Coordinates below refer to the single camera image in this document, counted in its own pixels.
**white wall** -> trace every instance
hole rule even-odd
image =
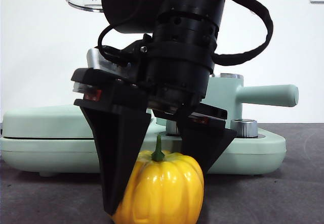
[[[244,117],[259,122],[324,122],[322,85],[324,5],[309,0],[259,0],[275,31],[256,59],[216,72],[243,74],[245,85],[296,84],[295,108],[245,105]],[[20,107],[72,104],[73,71],[86,67],[86,52],[107,26],[103,14],[79,11],[65,0],[1,0],[1,117]],[[217,52],[237,53],[263,42],[266,30],[256,15],[227,1]],[[112,32],[106,44],[122,48],[141,35]]]

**green handle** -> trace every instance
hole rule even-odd
[[[298,104],[295,85],[240,87],[236,100],[240,103],[294,107]]]

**mint green base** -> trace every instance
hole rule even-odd
[[[164,150],[177,152],[180,137],[169,137],[165,127],[150,124],[141,150],[155,149],[157,134],[162,135]],[[235,139],[212,166],[209,173],[265,174],[280,167],[286,154],[283,137],[259,129],[262,139]],[[49,176],[61,172],[99,172],[99,162],[92,139],[41,140],[1,138],[3,159],[13,168]]]

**silver cap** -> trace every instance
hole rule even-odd
[[[179,136],[180,132],[175,121],[167,120],[166,132],[169,136]]]
[[[231,129],[237,132],[239,138],[258,137],[258,123],[253,119],[233,119]]]

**pepper stem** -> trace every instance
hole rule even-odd
[[[152,153],[152,160],[155,162],[161,162],[164,159],[164,156],[161,146],[161,135],[157,135],[155,152]]]

